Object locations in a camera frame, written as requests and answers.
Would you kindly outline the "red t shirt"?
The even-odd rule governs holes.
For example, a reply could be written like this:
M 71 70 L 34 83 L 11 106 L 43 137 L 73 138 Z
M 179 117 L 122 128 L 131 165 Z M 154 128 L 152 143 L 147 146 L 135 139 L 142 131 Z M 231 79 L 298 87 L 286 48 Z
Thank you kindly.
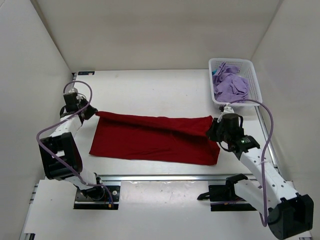
M 95 157 L 214 166 L 220 148 L 209 140 L 211 116 L 169 118 L 99 111 L 90 148 Z

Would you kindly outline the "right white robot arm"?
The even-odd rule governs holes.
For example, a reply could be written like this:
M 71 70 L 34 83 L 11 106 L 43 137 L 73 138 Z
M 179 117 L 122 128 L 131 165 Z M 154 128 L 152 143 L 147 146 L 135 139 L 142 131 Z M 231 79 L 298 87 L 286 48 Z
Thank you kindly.
M 258 142 L 243 129 L 243 117 L 236 113 L 224 113 L 214 118 L 206 132 L 209 140 L 227 144 L 225 151 L 233 153 L 255 176 L 255 185 L 240 173 L 226 178 L 217 190 L 209 190 L 197 200 L 213 200 L 227 197 L 228 202 L 241 198 L 255 208 L 264 227 L 268 227 L 279 240 L 285 240 L 313 228 L 314 201 L 301 195 L 277 172 L 265 158 Z

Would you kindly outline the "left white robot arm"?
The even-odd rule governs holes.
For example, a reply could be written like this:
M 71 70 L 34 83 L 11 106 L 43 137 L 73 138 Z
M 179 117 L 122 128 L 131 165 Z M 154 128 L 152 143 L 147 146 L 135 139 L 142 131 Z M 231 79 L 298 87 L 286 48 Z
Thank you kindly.
M 45 176 L 50 180 L 69 182 L 85 197 L 90 197 L 93 200 L 100 200 L 105 194 L 105 188 L 101 185 L 101 178 L 96 173 L 83 168 L 82 158 L 74 140 L 74 137 L 76 136 L 77 131 L 82 127 L 83 122 L 89 120 L 98 112 L 98 110 L 89 105 L 86 109 L 70 118 L 72 114 L 86 106 L 88 101 L 84 95 L 76 92 L 74 88 L 69 92 L 64 93 L 63 98 L 65 105 L 59 113 L 62 124 L 57 126 L 50 136 L 42 138 L 40 142 L 68 164 L 87 184 L 90 185 L 87 186 L 83 184 L 70 169 L 40 147 L 40 155 Z

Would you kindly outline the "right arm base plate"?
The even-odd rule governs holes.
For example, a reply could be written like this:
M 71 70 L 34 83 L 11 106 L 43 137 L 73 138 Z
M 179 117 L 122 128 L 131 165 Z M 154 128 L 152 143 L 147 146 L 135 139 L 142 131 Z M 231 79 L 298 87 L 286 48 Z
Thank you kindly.
M 209 185 L 208 191 L 197 197 L 198 201 L 210 201 L 211 212 L 246 212 L 256 211 L 244 199 L 233 194 L 226 185 Z

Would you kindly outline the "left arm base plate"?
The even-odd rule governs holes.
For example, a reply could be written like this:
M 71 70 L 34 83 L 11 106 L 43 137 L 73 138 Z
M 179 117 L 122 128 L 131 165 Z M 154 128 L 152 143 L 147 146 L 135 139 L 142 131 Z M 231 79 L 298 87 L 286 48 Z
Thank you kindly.
M 121 185 L 112 183 L 106 187 L 111 193 L 112 199 L 110 199 L 109 193 L 105 188 L 78 189 L 75 194 L 73 208 L 75 210 L 118 210 Z

